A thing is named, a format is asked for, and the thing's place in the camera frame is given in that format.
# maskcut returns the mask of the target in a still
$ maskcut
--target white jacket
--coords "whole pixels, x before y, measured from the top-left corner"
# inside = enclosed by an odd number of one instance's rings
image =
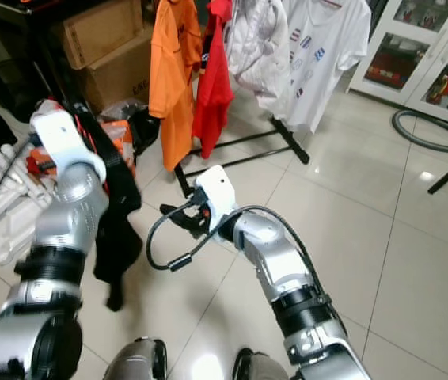
[[[290,66],[286,11],[281,0],[233,0],[224,42],[228,68],[275,117],[289,112]]]

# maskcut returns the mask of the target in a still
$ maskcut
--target hanger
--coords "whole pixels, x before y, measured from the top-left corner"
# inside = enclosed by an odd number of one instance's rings
[[[341,4],[338,4],[336,2],[332,2],[330,0],[322,0],[323,2],[327,2],[328,4],[331,4],[332,6],[336,6],[337,8],[342,8]]]

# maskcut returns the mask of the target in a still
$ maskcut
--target clothes rack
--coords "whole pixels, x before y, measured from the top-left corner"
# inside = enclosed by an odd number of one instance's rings
[[[283,137],[283,139],[287,143],[287,146],[285,146],[283,148],[279,148],[279,149],[269,150],[267,152],[263,152],[263,153],[260,153],[260,154],[255,154],[255,155],[253,155],[251,157],[242,158],[240,160],[225,162],[225,163],[222,163],[220,165],[222,165],[223,167],[239,165],[239,164],[241,164],[243,162],[248,162],[248,161],[256,160],[257,158],[263,158],[263,157],[271,156],[273,154],[285,152],[287,150],[292,150],[296,154],[298,159],[303,164],[307,165],[309,163],[310,156],[303,150],[303,148],[294,139],[292,132],[289,132],[287,130],[286,126],[282,123],[282,121],[275,119],[273,116],[270,118],[269,121],[273,125],[273,127],[275,128],[272,131],[259,133],[259,134],[256,134],[256,135],[250,135],[250,136],[247,136],[247,137],[244,137],[244,138],[241,138],[241,139],[236,139],[236,140],[229,141],[229,142],[222,142],[220,144],[217,144],[214,149],[223,148],[225,146],[232,146],[232,145],[235,145],[235,144],[244,143],[246,141],[260,139],[260,138],[263,138],[263,137],[266,137],[266,136],[277,135],[277,134],[279,134],[279,135],[281,135]],[[191,150],[188,153],[188,155],[200,154],[200,153],[201,153],[201,149],[194,149],[194,150]],[[197,176],[197,175],[203,173],[204,171],[205,171],[205,169],[201,169],[201,170],[196,170],[194,172],[185,173],[184,169],[182,168],[182,165],[180,163],[175,167],[175,170],[174,170],[175,176],[178,179],[178,183],[180,184],[180,187],[181,187],[182,192],[184,193],[185,197],[189,196],[192,193],[192,191],[193,191],[193,188],[192,188],[191,185],[189,185],[187,179],[189,177]]]

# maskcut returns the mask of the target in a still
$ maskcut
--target white t-shirt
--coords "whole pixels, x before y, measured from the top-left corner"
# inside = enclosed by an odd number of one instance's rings
[[[366,56],[370,8],[365,0],[283,0],[289,25],[292,131],[315,132],[345,70]]]

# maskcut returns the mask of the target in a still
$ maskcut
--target orange t-shirt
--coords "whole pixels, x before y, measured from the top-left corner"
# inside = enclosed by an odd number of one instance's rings
[[[161,0],[150,61],[149,113],[161,119],[164,166],[172,171],[192,146],[191,72],[201,60],[193,0]]]

